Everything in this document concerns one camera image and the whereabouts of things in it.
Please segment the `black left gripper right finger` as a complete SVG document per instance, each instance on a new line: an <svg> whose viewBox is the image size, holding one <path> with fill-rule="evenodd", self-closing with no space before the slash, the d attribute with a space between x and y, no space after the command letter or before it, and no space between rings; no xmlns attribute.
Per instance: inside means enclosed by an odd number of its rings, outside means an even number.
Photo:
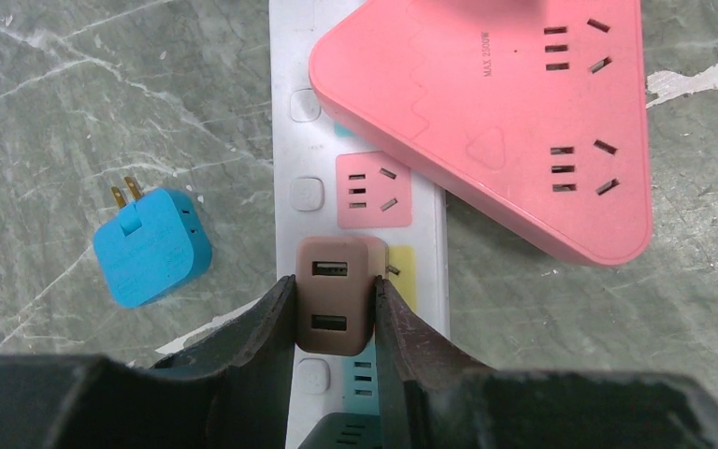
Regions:
<svg viewBox="0 0 718 449"><path fill-rule="evenodd" d="M377 278L374 294L385 448L718 448L718 403L690 377L493 369L391 282Z"/></svg>

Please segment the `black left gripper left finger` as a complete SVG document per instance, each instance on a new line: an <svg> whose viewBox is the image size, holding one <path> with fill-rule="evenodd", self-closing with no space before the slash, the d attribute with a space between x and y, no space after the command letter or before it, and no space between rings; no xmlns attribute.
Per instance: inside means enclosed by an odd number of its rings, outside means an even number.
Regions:
<svg viewBox="0 0 718 449"><path fill-rule="evenodd" d="M105 355L0 355L0 448L281 448L296 290L148 368Z"/></svg>

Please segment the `dark green cube socket adapter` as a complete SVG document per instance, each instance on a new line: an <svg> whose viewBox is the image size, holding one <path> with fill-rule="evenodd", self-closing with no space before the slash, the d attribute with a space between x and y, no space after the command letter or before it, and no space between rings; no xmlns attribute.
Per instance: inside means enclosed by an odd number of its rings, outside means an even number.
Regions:
<svg viewBox="0 0 718 449"><path fill-rule="evenodd" d="M381 420L375 415L329 413L324 416L299 449L381 449Z"/></svg>

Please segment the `small pink charger plug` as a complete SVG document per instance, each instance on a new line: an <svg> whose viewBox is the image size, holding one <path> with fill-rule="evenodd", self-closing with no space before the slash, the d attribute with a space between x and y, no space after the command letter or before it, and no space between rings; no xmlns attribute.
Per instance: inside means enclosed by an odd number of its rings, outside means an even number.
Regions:
<svg viewBox="0 0 718 449"><path fill-rule="evenodd" d="M388 247L370 236L309 237L296 252L297 346L311 354L362 353L374 329L375 282Z"/></svg>

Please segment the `blue plug adapter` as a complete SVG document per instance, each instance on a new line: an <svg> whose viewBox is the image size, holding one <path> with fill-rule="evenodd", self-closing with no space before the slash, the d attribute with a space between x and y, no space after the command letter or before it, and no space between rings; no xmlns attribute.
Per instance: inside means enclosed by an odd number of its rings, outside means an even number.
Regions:
<svg viewBox="0 0 718 449"><path fill-rule="evenodd" d="M159 187L144 194L124 179L111 193L115 217L93 234L93 250L115 302L136 308L157 301L204 274L212 260L205 227L188 195Z"/></svg>

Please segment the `white multicolour power strip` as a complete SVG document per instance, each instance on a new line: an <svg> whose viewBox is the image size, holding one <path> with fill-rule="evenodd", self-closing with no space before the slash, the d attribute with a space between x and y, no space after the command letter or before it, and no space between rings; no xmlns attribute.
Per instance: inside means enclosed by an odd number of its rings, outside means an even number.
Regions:
<svg viewBox="0 0 718 449"><path fill-rule="evenodd" d="M311 85L317 42L358 1L269 4L277 272L295 278L309 237L370 236L388 247L383 279L443 335L450 332L445 195L339 123ZM359 355L311 354L294 341L287 444L329 413L380 416L375 321Z"/></svg>

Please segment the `pink triangular power strip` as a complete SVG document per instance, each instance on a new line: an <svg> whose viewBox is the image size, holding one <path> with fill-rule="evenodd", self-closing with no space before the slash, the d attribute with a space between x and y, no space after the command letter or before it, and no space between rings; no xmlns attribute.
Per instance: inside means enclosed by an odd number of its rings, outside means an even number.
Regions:
<svg viewBox="0 0 718 449"><path fill-rule="evenodd" d="M637 1L367 1L309 57L324 111L563 262L653 233Z"/></svg>

